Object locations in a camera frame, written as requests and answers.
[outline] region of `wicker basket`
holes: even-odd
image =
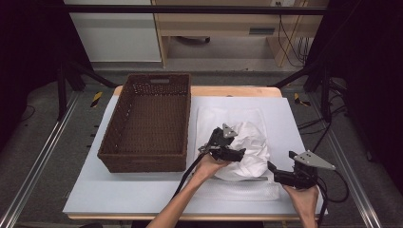
[[[111,173],[186,168],[189,74],[130,74],[98,158]]]

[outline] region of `hand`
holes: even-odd
[[[209,153],[204,155],[204,157],[199,162],[198,166],[196,166],[196,171],[193,174],[193,179],[199,181],[200,183],[205,182],[206,180],[213,177],[217,171],[221,168],[227,166],[230,161],[216,161]]]
[[[317,208],[317,198],[319,195],[317,186],[309,189],[295,189],[287,185],[282,185],[282,187],[290,195],[303,226],[317,227],[315,222],[315,209]]]

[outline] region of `gray floor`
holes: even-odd
[[[186,71],[193,75],[193,85],[229,85],[229,86],[267,86],[287,77],[298,67],[286,65],[277,68],[264,40],[250,38],[214,38],[211,43],[175,39],[170,49],[168,66],[148,63],[123,65],[98,64],[98,72],[113,82],[122,84],[129,72],[136,71]],[[314,94],[305,94],[301,88],[304,78],[293,82],[282,90],[284,97],[290,101],[297,124],[318,119],[313,106],[294,103],[297,92],[302,101],[317,98]],[[53,153],[33,189],[24,209],[17,220],[16,227],[78,227],[92,221],[71,220],[62,213],[70,191],[77,179],[86,154],[101,122],[107,102],[113,89],[99,85],[85,77],[87,83],[79,93],[71,118],[63,134],[56,143]],[[96,107],[89,107],[96,92],[103,91],[103,96]],[[343,102],[340,98],[333,100],[335,109]],[[29,105],[35,108],[33,115],[20,123],[12,138],[0,154],[0,213],[4,214],[12,203],[14,196],[23,184],[25,177],[34,164],[42,146],[45,144],[52,127],[56,123],[58,104],[56,84],[52,83],[33,91],[29,96]],[[24,117],[32,113],[28,107]],[[323,133],[315,132],[323,126],[317,124],[301,131],[301,137],[307,149],[312,149]],[[343,113],[334,116],[331,131],[336,135],[342,150],[348,156],[354,172],[371,202],[383,227],[403,227],[403,218],[399,212],[403,209],[403,199],[394,188],[382,165],[366,160],[362,145],[351,120]],[[327,161],[337,165],[329,138],[321,143],[317,153]],[[344,194],[342,184],[328,172],[320,172],[328,184],[329,195],[340,198]],[[329,215],[322,227],[367,227],[356,206],[356,199],[349,197],[343,203],[330,203]],[[102,221],[104,225],[116,225],[119,221]],[[288,227],[299,227],[297,222],[289,222]],[[267,227],[283,227],[281,222],[266,222]]]

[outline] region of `white cabinet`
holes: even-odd
[[[151,5],[149,0],[65,0],[66,4]],[[91,62],[160,62],[152,13],[71,13]]]

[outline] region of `white fabric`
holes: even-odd
[[[217,172],[220,180],[208,180],[195,197],[213,200],[277,200],[278,185],[267,169],[270,153],[267,146],[265,120],[258,108],[201,106],[196,120],[196,151],[210,139],[217,127],[227,124],[238,133],[233,149],[246,148],[241,162],[232,162]]]
[[[269,151],[266,137],[250,122],[230,126],[238,136],[234,138],[231,147],[235,150],[245,148],[242,161],[232,162],[216,173],[216,177],[226,181],[243,181],[258,178],[267,170]]]

